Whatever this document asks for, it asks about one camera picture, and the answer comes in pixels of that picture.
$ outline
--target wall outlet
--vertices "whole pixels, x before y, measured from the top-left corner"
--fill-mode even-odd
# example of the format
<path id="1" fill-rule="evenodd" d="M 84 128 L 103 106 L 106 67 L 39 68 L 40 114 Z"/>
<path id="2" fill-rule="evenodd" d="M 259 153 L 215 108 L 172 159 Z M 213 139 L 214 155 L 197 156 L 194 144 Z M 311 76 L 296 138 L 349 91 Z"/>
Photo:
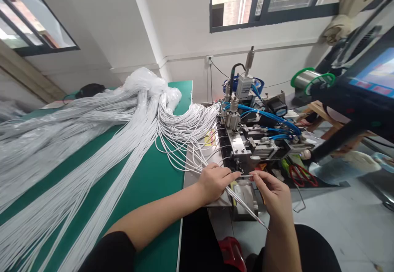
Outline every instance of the wall outlet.
<path id="1" fill-rule="evenodd" d="M 213 55 L 208 55 L 206 57 L 206 63 L 211 65 L 212 64 L 212 60 L 210 60 L 209 58 L 213 58 Z"/>

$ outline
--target green workbench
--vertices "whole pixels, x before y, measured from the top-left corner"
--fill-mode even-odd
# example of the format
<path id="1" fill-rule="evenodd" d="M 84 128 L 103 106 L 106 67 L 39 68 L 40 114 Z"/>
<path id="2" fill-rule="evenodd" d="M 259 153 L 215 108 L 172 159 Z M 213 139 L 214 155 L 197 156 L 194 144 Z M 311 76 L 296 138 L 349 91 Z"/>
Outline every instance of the green workbench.
<path id="1" fill-rule="evenodd" d="M 182 92 L 181 101 L 176 107 L 174 114 L 184 114 L 189 109 L 189 105 L 191 103 L 192 81 L 172 82 L 168 83 L 168 85 L 170 87 L 176 87 Z M 36 110 L 27 115 L 27 118 L 43 116 L 53 113 L 56 110 L 57 109 Z M 109 141 L 120 127 L 120 125 L 114 126 L 86 144 L 55 168 L 55 170 L 53 170 L 47 177 L 30 188 L 17 201 L 15 201 L 14 204 L 0 214 L 0 224 L 3 224 L 10 217 L 14 216 L 34 199 L 58 183 L 73 169 L 85 162 L 89 157 L 97 152 L 99 148 Z M 128 156 L 109 170 L 107 174 L 105 174 L 105 176 L 92 187 L 86 200 L 82 204 L 79 212 L 67 229 L 67 232 L 52 256 L 46 271 L 56 271 L 58 269 L 62 260 L 67 255 L 68 250 L 86 225 L 96 207 L 99 205 L 102 197 L 122 170 L 127 159 Z M 104 227 L 100 237 L 104 235 L 114 222 L 133 209 L 168 196 L 182 188 L 183 172 L 175 170 L 168 161 L 167 155 L 159 152 L 156 149 L 155 144 L 153 144 L 142 158 L 130 179 L 125 192 Z M 35 265 L 33 266 L 33 271 L 37 271 L 41 263 L 44 261 L 45 256 L 48 254 L 59 231 L 60 228 L 56 230 L 56 232 L 43 246 Z M 160 234 L 147 248 L 137 255 L 135 260 L 135 270 L 144 272 L 176 271 L 180 231 L 181 223 L 178 221 Z"/>

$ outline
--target red scissors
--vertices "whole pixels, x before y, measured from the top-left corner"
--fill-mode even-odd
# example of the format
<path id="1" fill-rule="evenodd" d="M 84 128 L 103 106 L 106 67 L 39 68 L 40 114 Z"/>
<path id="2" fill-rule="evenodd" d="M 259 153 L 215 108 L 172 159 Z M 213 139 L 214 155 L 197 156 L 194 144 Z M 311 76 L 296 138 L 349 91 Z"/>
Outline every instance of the red scissors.
<path id="1" fill-rule="evenodd" d="M 305 168 L 303 168 L 302 166 L 300 166 L 300 165 L 298 165 L 298 164 L 292 162 L 291 160 L 290 160 L 290 164 L 291 164 L 291 165 L 290 165 L 290 169 L 289 169 L 289 174 L 290 174 L 291 179 L 293 180 L 293 182 L 294 182 L 296 185 L 298 185 L 298 186 L 300 186 L 300 187 L 305 187 L 305 182 L 304 182 L 304 179 L 305 179 L 305 180 L 307 180 L 312 186 L 314 186 L 314 187 L 317 187 L 317 186 L 318 186 L 318 183 L 317 183 L 316 178 L 315 178 L 309 171 L 307 171 L 307 170 L 306 170 Z M 297 180 L 294 178 L 293 173 L 295 173 L 295 174 L 297 175 L 297 177 L 299 178 L 300 182 L 297 181 Z"/>

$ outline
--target tile floor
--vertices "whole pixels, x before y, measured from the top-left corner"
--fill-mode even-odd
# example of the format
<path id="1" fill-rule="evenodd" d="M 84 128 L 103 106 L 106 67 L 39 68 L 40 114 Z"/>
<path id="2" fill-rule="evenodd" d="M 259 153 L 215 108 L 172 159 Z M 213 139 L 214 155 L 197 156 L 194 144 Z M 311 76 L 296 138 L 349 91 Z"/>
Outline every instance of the tile floor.
<path id="1" fill-rule="evenodd" d="M 307 208 L 293 213 L 294 222 L 313 227 L 330 243 L 342 272 L 374 272 L 374 265 L 394 272 L 394 212 L 361 181 L 349 183 L 350 188 L 305 200 Z M 211 209 L 210 217 L 218 240 L 234 236 L 245 257 L 260 252 L 267 234 L 261 225 L 232 222 L 228 209 Z M 267 213 L 259 217 L 268 223 Z"/>

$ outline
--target solder wire spool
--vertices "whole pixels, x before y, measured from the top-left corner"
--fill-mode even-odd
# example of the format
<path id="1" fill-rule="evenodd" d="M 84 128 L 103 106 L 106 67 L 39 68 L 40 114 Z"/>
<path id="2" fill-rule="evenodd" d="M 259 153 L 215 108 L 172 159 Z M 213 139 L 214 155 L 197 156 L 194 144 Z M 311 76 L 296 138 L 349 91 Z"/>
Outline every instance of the solder wire spool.
<path id="1" fill-rule="evenodd" d="M 298 71 L 291 79 L 290 85 L 294 88 L 304 90 L 308 96 L 311 95 L 311 87 L 317 82 L 327 83 L 331 87 L 335 82 L 335 76 L 331 73 L 320 74 L 314 68 L 306 68 Z"/>

